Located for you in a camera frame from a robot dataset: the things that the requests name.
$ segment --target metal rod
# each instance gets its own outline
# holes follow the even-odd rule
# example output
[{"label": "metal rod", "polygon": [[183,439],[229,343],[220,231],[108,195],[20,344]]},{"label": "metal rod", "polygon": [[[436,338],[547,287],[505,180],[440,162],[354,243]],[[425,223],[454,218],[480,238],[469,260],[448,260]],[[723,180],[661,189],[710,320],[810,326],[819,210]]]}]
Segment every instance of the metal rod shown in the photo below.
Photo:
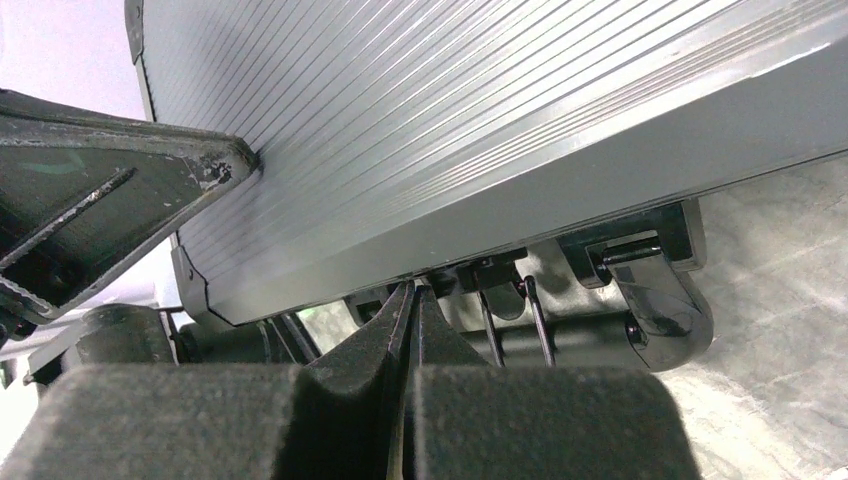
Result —
[{"label": "metal rod", "polygon": [[477,279],[477,273],[474,273],[474,283],[477,285],[477,298],[480,299],[480,308],[483,309],[483,325],[486,327],[486,336],[489,338],[489,347],[492,349],[492,358],[495,359],[495,365],[503,367],[503,350],[498,342],[497,333],[495,332],[495,322],[492,320],[492,311],[489,309],[489,301],[486,300],[486,295],[479,289],[480,282]]},{"label": "metal rod", "polygon": [[524,289],[527,291],[527,298],[530,299],[530,308],[533,310],[533,320],[536,322],[536,330],[539,332],[539,341],[542,342],[545,365],[555,367],[556,359],[545,325],[545,314],[542,312],[542,304],[539,302],[539,296],[536,292],[536,279],[532,275],[524,277]]},{"label": "metal rod", "polygon": [[30,234],[25,240],[18,243],[17,246],[12,248],[11,252],[0,258],[0,272],[9,268],[15,262],[23,258],[24,255],[32,251],[32,249],[34,249],[38,244],[40,244],[48,237],[56,233],[57,230],[64,227],[71,220],[80,216],[92,205],[102,200],[103,197],[115,191],[116,188],[126,183],[126,181],[132,178],[134,174],[135,168],[125,168],[119,170],[108,180],[106,180],[103,185],[95,188],[94,190],[86,194],[84,197],[82,197],[80,200],[78,200],[74,204],[74,206],[65,210],[53,220],[47,222],[47,224],[43,225],[34,233]]}]

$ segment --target gray ground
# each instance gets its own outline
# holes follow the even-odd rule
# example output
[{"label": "gray ground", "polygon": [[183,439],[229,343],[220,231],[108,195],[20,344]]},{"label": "gray ground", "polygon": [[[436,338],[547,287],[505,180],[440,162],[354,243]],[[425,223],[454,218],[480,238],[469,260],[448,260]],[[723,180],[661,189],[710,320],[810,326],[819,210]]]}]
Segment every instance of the gray ground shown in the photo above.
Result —
[{"label": "gray ground", "polygon": [[[848,162],[836,161],[701,199],[710,259],[693,278],[715,340],[660,378],[707,479],[848,479],[846,192]],[[614,286],[576,284],[555,244],[530,250],[520,269],[550,313],[622,308]],[[482,328],[472,298],[443,307],[458,329]],[[322,349],[355,329],[342,304],[305,313]]]}]

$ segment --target marble floor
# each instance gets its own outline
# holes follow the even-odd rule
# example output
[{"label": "marble floor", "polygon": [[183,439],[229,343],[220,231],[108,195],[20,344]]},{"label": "marble floor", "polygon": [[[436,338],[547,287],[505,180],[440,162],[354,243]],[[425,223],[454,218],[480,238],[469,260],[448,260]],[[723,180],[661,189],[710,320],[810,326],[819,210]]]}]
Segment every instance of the marble floor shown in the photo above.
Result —
[{"label": "marble floor", "polygon": [[[848,479],[848,161],[735,186],[701,210],[709,260],[692,276],[715,339],[659,377],[704,478]],[[519,269],[536,275],[549,313],[623,307],[614,286],[580,287],[552,242],[530,252]],[[443,310],[459,330],[482,328],[473,298]],[[341,304],[304,321],[323,349],[355,330]]]}]

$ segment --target concrete floor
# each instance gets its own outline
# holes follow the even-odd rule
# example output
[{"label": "concrete floor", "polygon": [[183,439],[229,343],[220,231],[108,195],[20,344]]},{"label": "concrete floor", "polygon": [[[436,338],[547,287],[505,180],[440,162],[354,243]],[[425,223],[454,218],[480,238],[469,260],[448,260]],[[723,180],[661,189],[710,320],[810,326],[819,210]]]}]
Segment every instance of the concrete floor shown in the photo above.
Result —
[{"label": "concrete floor", "polygon": [[[846,193],[848,161],[834,161],[701,199],[709,260],[692,276],[715,339],[659,377],[706,479],[848,479]],[[537,276],[550,313],[623,308],[616,287],[577,284],[555,244],[530,252],[519,269]],[[473,297],[443,302],[459,330],[482,328],[478,308]],[[323,349],[355,330],[339,303],[304,320]]]}]

